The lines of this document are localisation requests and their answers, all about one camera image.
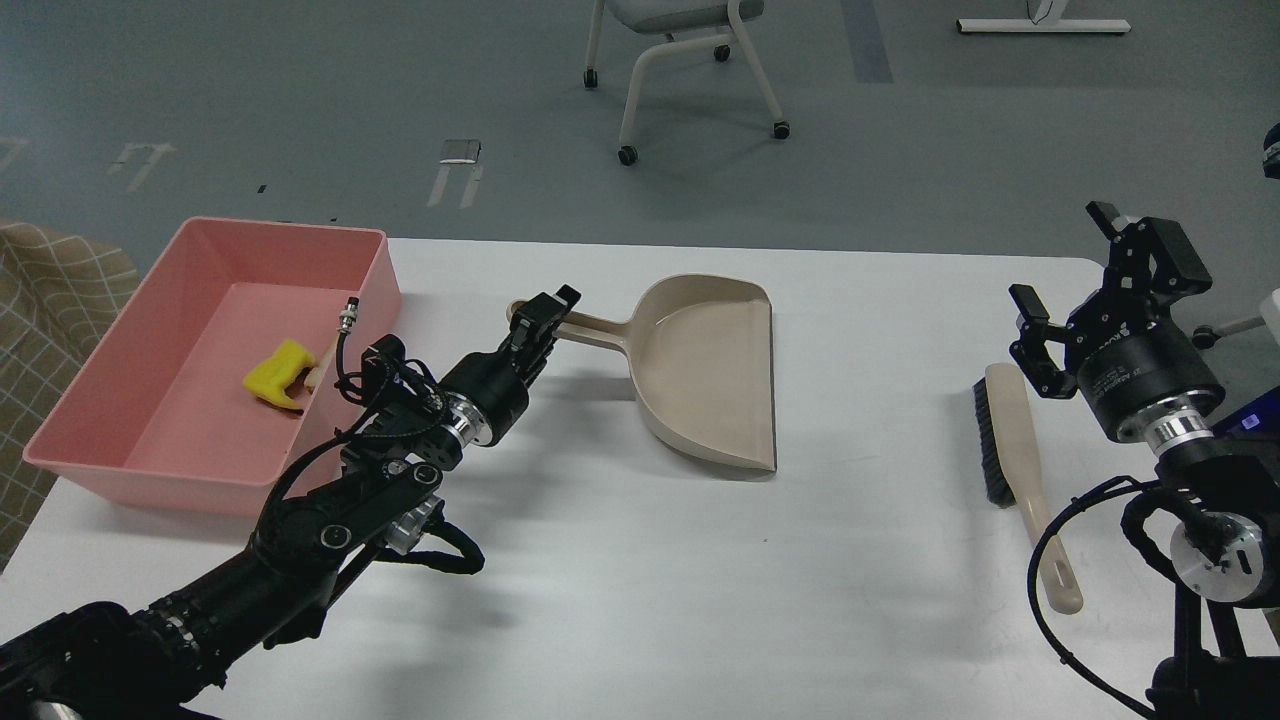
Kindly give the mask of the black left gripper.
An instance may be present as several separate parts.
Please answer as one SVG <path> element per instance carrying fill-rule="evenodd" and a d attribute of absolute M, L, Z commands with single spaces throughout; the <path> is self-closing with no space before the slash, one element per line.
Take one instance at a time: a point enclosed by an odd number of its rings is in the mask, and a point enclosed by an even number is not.
<path fill-rule="evenodd" d="M 576 307 L 581 293 L 562 284 L 554 293 L 516 300 L 508 306 L 509 333 L 490 352 L 463 356 L 440 387 L 465 398 L 483 419 L 476 445 L 500 442 L 529 407 L 529 388 L 556 343 L 554 331 Z"/>

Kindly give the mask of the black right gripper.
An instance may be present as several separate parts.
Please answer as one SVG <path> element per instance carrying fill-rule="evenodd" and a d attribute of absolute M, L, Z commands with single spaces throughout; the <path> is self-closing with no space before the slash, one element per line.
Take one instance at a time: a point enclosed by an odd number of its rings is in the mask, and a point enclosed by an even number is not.
<path fill-rule="evenodd" d="M 1011 284 L 1019 336 L 1010 356 L 1042 398 L 1069 400 L 1079 389 L 1116 443 L 1138 442 L 1138 416 L 1165 402 L 1212 413 L 1225 400 L 1224 386 L 1169 311 L 1152 302 L 1206 293 L 1213 284 L 1184 229 L 1164 218 L 1130 219 L 1102 201 L 1088 202 L 1087 214 L 1108 240 L 1101 291 L 1065 328 L 1050 322 L 1032 286 Z M 1066 347 L 1065 370 L 1048 343 Z"/>

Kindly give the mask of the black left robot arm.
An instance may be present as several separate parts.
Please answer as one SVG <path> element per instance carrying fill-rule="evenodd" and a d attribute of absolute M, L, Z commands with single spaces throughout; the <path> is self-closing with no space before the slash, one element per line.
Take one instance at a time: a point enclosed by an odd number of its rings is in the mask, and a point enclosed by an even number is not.
<path fill-rule="evenodd" d="M 335 341 L 337 388 L 356 421 L 275 480 L 233 557 L 132 612 L 114 602 L 61 612 L 3 647 L 5 719 L 195 719 L 189 702 L 221 687 L 256 647 L 317 637 L 332 606 L 374 562 L 470 575 L 485 559 L 445 520 L 438 489 L 465 450 L 497 445 L 580 295 L 570 286 L 520 304 L 494 351 L 442 379 L 387 334 L 344 368 L 357 302 Z"/>

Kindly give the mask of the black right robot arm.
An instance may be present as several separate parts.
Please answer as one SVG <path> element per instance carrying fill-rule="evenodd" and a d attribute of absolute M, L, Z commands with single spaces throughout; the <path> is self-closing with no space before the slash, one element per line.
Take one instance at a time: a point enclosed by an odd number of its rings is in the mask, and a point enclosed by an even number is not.
<path fill-rule="evenodd" d="M 1245 650 L 1236 612 L 1277 607 L 1277 441 L 1206 420 L 1226 392 L 1172 319 L 1178 300 L 1212 284 L 1183 228 L 1101 201 L 1085 210 L 1108 241 L 1101 286 L 1060 325 L 1034 288 L 1012 284 L 1010 354 L 1038 396 L 1080 395 L 1110 441 L 1148 446 L 1156 478 L 1116 477 L 1074 498 L 1041 534 L 1029 573 L 1071 519 L 1126 498 L 1123 534 L 1174 588 L 1172 653 L 1138 701 L 1037 624 L 1062 665 L 1140 717 L 1275 719 L 1277 657 Z"/>

